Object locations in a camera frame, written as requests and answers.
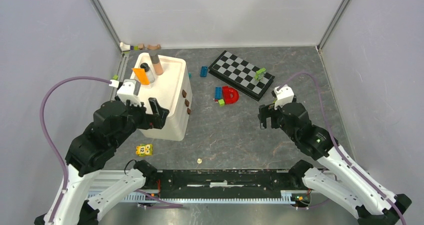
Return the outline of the white drawer organizer box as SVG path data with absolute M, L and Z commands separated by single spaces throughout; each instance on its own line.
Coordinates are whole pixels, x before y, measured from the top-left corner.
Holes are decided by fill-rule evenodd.
M 181 141 L 184 139 L 191 114 L 193 93 L 188 75 L 186 61 L 181 58 L 159 55 L 163 68 L 162 75 L 156 75 L 150 56 L 147 52 L 141 53 L 135 63 L 135 68 L 147 63 L 152 69 L 155 81 L 150 85 L 141 85 L 138 97 L 152 114 L 149 98 L 156 98 L 159 105 L 169 110 L 165 126 L 162 129 L 142 129 L 147 138 Z M 129 79 L 137 80 L 134 72 Z

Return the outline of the clear vial black cap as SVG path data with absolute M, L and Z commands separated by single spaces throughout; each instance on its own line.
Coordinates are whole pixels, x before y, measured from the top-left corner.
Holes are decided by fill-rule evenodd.
M 143 63 L 140 64 L 139 67 L 141 69 L 144 69 L 145 75 L 146 75 L 149 83 L 150 84 L 154 83 L 155 82 L 155 76 L 154 76 L 154 74 L 153 74 L 152 69 L 150 68 L 150 66 L 146 62 L 143 62 Z

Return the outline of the orange white cream tube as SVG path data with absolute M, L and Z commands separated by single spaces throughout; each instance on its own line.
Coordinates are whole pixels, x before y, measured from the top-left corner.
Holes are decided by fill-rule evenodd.
M 137 77 L 138 81 L 141 83 L 141 85 L 144 85 L 144 86 L 150 85 L 150 80 L 144 68 L 133 68 L 132 70 L 135 76 Z

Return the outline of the concealer tube grey cap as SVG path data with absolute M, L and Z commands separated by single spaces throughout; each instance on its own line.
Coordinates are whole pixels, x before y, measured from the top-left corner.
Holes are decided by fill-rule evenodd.
M 158 52 L 156 50 L 149 51 L 150 61 L 152 63 L 153 69 L 157 76 L 161 76 L 164 73 Z

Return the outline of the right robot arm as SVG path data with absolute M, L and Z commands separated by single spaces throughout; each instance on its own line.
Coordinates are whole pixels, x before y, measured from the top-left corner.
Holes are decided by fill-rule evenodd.
M 412 204 L 405 194 L 394 194 L 374 180 L 347 154 L 326 129 L 314 125 L 306 108 L 298 102 L 280 107 L 260 105 L 258 119 L 267 128 L 281 129 L 305 155 L 330 170 L 328 178 L 311 163 L 300 160 L 289 170 L 289 184 L 319 192 L 348 211 L 360 225 L 406 224 L 404 213 Z

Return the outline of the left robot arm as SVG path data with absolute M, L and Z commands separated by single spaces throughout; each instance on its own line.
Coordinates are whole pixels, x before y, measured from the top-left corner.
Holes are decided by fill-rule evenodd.
M 152 113 L 143 104 L 129 101 L 107 101 L 93 114 L 84 132 L 74 138 L 65 156 L 68 178 L 64 191 L 59 191 L 48 213 L 38 216 L 36 225 L 97 225 L 124 197 L 137 189 L 153 188 L 157 169 L 139 160 L 119 181 L 88 198 L 89 189 L 106 162 L 136 130 L 162 129 L 170 113 L 155 98 L 148 100 Z

